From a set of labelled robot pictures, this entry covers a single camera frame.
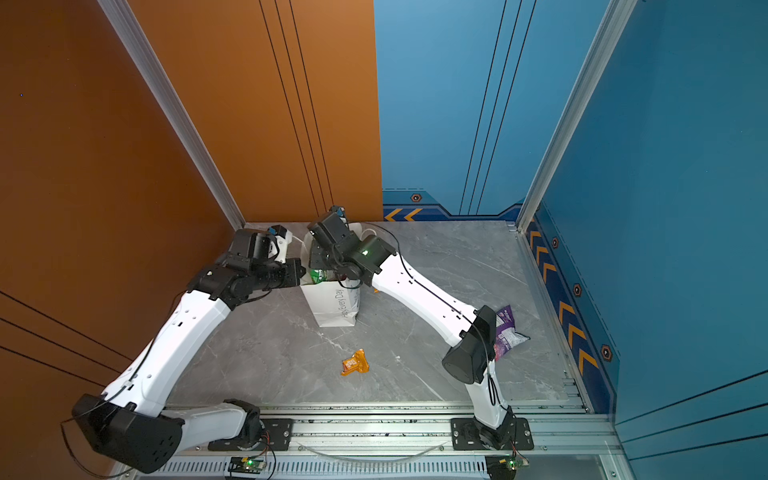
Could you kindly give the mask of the green white snack bag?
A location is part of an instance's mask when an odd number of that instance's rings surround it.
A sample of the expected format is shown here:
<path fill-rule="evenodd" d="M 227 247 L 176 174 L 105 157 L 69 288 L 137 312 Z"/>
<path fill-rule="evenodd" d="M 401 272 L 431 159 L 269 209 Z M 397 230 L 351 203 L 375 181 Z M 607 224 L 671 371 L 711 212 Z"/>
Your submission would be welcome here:
<path fill-rule="evenodd" d="M 337 280 L 333 270 L 310 269 L 309 275 L 314 284 L 334 282 Z"/>

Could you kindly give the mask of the white paper bag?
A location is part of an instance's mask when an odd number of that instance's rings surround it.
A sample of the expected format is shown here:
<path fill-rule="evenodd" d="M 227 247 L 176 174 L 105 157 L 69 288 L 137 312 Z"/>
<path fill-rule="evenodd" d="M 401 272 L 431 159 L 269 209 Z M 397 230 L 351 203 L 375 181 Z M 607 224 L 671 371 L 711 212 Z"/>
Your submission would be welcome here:
<path fill-rule="evenodd" d="M 306 273 L 300 280 L 300 288 L 312 315 L 321 328 L 353 327 L 360 310 L 361 289 L 357 281 L 336 273 L 337 280 L 314 284 L 310 278 L 309 253 L 311 235 L 306 233 L 301 247 L 301 263 Z"/>

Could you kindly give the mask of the small orange candy wrapper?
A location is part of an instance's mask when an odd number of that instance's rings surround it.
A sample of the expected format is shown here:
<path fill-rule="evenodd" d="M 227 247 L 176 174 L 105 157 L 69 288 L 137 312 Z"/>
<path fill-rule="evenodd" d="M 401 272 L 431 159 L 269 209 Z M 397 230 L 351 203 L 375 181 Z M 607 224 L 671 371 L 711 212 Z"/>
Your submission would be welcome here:
<path fill-rule="evenodd" d="M 342 376 L 348 376 L 352 373 L 367 373 L 370 370 L 370 364 L 366 358 L 365 351 L 359 349 L 347 359 L 342 361 Z"/>

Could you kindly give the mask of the purple white snack bag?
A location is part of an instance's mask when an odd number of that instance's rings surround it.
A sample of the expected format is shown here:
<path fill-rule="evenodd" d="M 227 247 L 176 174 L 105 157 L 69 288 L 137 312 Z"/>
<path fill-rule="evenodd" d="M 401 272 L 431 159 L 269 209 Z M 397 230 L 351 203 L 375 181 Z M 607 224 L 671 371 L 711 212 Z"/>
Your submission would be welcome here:
<path fill-rule="evenodd" d="M 510 305 L 496 313 L 495 359 L 500 360 L 513 348 L 527 342 L 530 337 L 517 331 L 515 317 Z"/>

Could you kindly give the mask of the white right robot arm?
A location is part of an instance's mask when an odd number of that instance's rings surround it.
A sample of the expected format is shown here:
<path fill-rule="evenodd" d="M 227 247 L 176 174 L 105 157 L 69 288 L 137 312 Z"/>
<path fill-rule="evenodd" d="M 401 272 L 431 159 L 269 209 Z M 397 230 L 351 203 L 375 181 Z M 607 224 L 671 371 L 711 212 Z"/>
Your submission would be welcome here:
<path fill-rule="evenodd" d="M 417 272 L 398 241 L 359 237 L 341 209 L 319 217 L 308 230 L 335 273 L 391 296 L 441 336 L 449 346 L 443 368 L 465 385 L 481 444 L 491 450 L 513 449 L 515 414 L 501 394 L 496 373 L 496 312 L 456 299 Z"/>

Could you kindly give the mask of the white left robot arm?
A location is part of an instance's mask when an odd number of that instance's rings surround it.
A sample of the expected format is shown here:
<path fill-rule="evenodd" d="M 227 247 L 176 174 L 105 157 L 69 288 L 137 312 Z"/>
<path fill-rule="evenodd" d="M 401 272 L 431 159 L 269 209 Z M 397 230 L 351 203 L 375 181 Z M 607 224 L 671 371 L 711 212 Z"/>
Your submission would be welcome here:
<path fill-rule="evenodd" d="M 236 399 L 170 409 L 168 397 L 213 331 L 239 306 L 299 285 L 305 269 L 287 255 L 292 234 L 281 225 L 236 231 L 228 250 L 203 268 L 172 303 L 169 318 L 132 364 L 98 395 L 72 409 L 92 450 L 142 473 L 177 452 L 219 443 L 251 450 L 265 442 L 259 407 Z"/>

